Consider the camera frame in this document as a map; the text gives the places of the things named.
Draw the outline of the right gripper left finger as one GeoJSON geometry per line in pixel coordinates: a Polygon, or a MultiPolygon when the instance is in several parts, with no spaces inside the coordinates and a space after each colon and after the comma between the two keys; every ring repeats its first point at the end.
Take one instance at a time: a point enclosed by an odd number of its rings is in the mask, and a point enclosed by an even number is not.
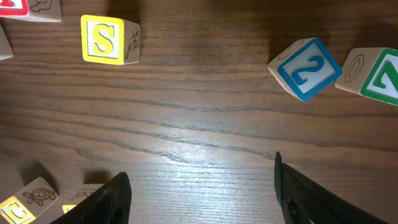
{"type": "Polygon", "coordinates": [[[131,199],[129,177],[120,172],[51,224],[128,224],[131,199]]]}

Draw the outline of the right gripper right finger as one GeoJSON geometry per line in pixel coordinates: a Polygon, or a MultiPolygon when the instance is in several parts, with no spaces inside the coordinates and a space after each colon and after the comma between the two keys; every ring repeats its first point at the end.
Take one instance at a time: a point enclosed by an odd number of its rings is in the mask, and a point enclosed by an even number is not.
{"type": "Polygon", "coordinates": [[[283,163],[279,152],[275,155],[274,187],[286,223],[385,223],[283,163]]]}

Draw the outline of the yellow O block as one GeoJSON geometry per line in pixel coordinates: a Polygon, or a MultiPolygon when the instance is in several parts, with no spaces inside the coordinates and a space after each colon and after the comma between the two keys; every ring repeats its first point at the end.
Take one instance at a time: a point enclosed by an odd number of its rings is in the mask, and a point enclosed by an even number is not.
{"type": "Polygon", "coordinates": [[[84,184],[83,187],[66,202],[66,204],[62,205],[63,212],[69,212],[102,186],[103,184],[84,184]]]}

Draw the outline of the yellow C block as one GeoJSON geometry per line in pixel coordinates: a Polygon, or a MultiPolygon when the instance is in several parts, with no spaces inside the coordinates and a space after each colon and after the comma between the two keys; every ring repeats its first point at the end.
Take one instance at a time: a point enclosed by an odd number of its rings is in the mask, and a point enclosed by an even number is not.
{"type": "Polygon", "coordinates": [[[1,215],[10,224],[28,224],[59,198],[43,178],[38,177],[1,203],[1,215]]]}

